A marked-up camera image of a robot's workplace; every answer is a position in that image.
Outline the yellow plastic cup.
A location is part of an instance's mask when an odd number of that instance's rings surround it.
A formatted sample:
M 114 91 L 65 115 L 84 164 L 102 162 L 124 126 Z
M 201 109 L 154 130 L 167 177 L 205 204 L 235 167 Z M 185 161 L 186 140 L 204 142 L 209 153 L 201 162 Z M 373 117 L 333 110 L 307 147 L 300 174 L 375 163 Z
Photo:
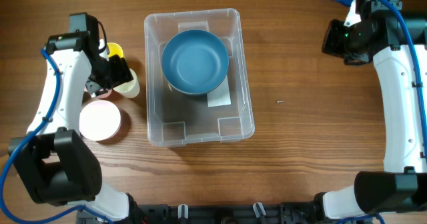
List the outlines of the yellow plastic cup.
M 120 45 L 117 43 L 107 43 L 108 57 L 118 55 L 120 58 L 124 58 L 124 52 Z

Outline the cream plastic cup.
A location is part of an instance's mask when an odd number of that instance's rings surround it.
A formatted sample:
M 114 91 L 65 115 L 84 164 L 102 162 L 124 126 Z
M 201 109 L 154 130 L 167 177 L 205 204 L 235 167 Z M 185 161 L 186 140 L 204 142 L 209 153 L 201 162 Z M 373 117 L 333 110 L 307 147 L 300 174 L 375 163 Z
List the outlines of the cream plastic cup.
M 140 86 L 137 75 L 133 69 L 130 69 L 133 79 L 127 83 L 123 83 L 117 87 L 114 87 L 113 90 L 118 92 L 120 95 L 132 99 L 139 95 Z

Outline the dark blue bowl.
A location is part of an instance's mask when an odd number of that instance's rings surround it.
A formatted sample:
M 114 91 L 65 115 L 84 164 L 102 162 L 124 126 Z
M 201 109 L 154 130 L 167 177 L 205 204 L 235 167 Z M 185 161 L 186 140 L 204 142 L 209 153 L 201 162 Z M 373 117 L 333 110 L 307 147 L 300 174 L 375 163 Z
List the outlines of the dark blue bowl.
M 228 50 L 209 31 L 190 29 L 173 36 L 161 55 L 167 82 L 187 95 L 203 95 L 218 87 L 228 74 Z

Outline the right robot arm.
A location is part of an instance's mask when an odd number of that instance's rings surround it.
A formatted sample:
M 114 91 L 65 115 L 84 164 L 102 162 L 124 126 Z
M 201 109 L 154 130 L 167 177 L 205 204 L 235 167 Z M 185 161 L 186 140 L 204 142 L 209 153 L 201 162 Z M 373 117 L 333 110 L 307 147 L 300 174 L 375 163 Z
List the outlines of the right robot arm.
M 332 20 L 322 51 L 346 65 L 372 63 L 386 124 L 384 168 L 359 172 L 353 185 L 316 195 L 313 222 L 345 223 L 383 213 L 426 210 L 426 17 L 400 0 L 338 0 L 349 8 Z

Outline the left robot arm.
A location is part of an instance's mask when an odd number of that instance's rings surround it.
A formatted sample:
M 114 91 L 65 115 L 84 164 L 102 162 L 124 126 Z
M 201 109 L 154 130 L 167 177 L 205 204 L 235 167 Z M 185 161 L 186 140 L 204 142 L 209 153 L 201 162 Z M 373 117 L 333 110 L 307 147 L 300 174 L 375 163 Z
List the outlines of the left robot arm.
M 37 204 L 86 211 L 104 223 L 131 223 L 133 199 L 102 180 L 101 166 L 79 132 L 85 93 L 95 97 L 133 80 L 123 57 L 109 56 L 102 24 L 69 17 L 67 33 L 48 38 L 47 76 L 26 136 L 12 139 L 6 169 L 15 168 Z

